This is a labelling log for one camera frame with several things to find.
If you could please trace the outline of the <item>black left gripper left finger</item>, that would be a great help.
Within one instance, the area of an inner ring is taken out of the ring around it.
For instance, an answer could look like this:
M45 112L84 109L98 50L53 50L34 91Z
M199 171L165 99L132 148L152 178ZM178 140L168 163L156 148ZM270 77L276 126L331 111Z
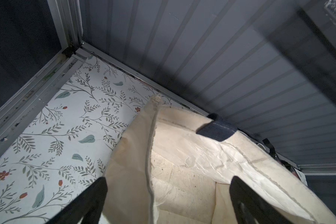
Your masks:
M103 211L107 191L106 179L98 178L47 223L97 224Z

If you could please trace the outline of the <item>beige canvas tote bag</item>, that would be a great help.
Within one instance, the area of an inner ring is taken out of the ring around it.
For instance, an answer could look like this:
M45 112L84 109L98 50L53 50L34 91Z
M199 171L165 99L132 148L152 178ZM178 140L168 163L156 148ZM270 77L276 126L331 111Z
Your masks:
M105 170L111 224L235 224L238 177L295 224L336 224L331 210L244 133L153 96Z

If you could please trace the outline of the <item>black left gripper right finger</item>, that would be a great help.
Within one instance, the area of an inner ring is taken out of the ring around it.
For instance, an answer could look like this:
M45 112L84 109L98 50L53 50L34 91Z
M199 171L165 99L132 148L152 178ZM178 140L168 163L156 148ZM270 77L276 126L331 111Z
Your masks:
M230 184L231 202L239 224L290 224L238 176Z

